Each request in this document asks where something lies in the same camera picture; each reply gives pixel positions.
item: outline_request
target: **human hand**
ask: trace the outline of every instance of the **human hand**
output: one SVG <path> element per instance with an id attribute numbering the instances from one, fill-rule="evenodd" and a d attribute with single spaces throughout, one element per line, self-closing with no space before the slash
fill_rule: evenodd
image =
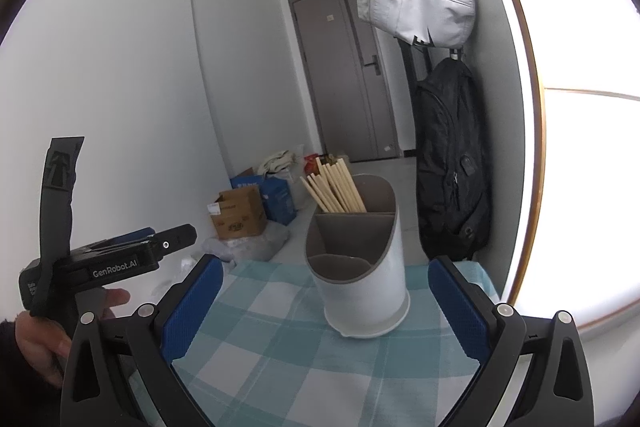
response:
<path id="1" fill-rule="evenodd" d="M 110 308 L 126 304 L 129 299 L 130 295 L 126 290 L 107 290 L 102 318 L 113 318 L 115 315 Z M 68 359 L 71 339 L 59 324 L 22 312 L 15 318 L 15 342 L 31 367 L 51 385 L 62 387 L 62 375 L 54 356 Z"/>

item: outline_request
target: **door frame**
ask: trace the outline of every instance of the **door frame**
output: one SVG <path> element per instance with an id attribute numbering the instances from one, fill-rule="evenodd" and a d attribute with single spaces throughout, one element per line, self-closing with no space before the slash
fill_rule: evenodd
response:
<path id="1" fill-rule="evenodd" d="M 314 111 L 314 120 L 316 122 L 316 129 L 318 130 L 318 136 L 320 137 L 322 153 L 327 153 L 326 143 L 324 142 L 324 134 L 322 133 L 322 125 L 320 123 L 320 118 L 318 117 L 318 104 L 316 103 L 316 96 L 314 94 L 313 85 L 311 83 L 311 74 L 309 73 L 308 64 L 306 63 L 306 54 L 305 54 L 304 46 L 302 45 L 302 36 L 300 35 L 300 28 L 298 27 L 298 18 L 296 17 L 296 11 L 293 6 L 295 3 L 302 0 L 288 0 L 288 1 L 289 1 L 289 10 L 291 13 L 291 19 L 293 20 L 293 26 L 296 31 L 296 41 L 298 42 L 298 52 L 300 53 L 300 59 L 302 60 L 302 65 L 305 71 L 306 87 L 311 97 L 311 105 Z M 354 38 L 356 39 L 356 45 L 359 48 L 360 44 L 358 43 L 356 28 L 353 24 L 353 21 L 351 21 L 351 19 L 349 20 L 349 24 L 351 25 L 351 31 L 354 35 Z M 393 117 L 392 131 L 393 131 L 394 146 L 396 147 L 396 158 L 401 158 L 402 151 L 400 150 L 400 146 L 398 142 L 398 130 L 396 128 L 396 110 L 394 109 L 393 103 L 391 101 L 391 91 L 389 89 L 388 78 L 386 76 L 386 66 L 385 66 L 384 57 L 380 52 L 380 43 L 378 42 L 378 33 L 376 32 L 373 26 L 372 28 L 373 28 L 374 42 L 376 43 L 376 51 L 378 52 L 378 60 L 380 61 L 380 71 L 383 78 L 383 84 L 385 86 L 386 102 L 388 103 L 389 109 L 391 110 L 391 115 Z"/>

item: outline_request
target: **doorway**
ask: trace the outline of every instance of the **doorway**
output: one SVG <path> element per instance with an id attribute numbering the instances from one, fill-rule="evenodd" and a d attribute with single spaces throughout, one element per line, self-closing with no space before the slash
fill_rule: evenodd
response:
<path id="1" fill-rule="evenodd" d="M 291 0 L 324 151 L 351 161 L 399 155 L 393 110 L 371 25 L 356 0 Z"/>

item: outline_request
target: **blue box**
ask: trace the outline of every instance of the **blue box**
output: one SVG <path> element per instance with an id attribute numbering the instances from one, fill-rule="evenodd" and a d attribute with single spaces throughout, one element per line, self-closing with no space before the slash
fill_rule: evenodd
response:
<path id="1" fill-rule="evenodd" d="M 289 184 L 279 178 L 263 178 L 262 176 L 236 176 L 231 178 L 232 188 L 258 185 L 262 197 L 262 206 L 267 219 L 288 225 L 296 217 L 296 208 L 289 190 Z"/>

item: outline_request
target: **printed logo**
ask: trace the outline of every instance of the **printed logo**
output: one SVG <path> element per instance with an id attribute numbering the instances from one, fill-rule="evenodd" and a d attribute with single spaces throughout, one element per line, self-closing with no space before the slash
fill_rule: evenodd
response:
<path id="1" fill-rule="evenodd" d="M 54 151 L 46 166 L 44 184 L 51 188 L 68 190 L 71 156 L 65 152 Z"/>
<path id="2" fill-rule="evenodd" d="M 97 279 L 98 277 L 104 277 L 105 275 L 110 275 L 112 273 L 130 270 L 131 268 L 135 268 L 136 266 L 138 266 L 138 260 L 132 259 L 131 261 L 125 261 L 121 264 L 113 264 L 100 270 L 94 270 L 92 275 L 94 276 L 94 279 Z"/>

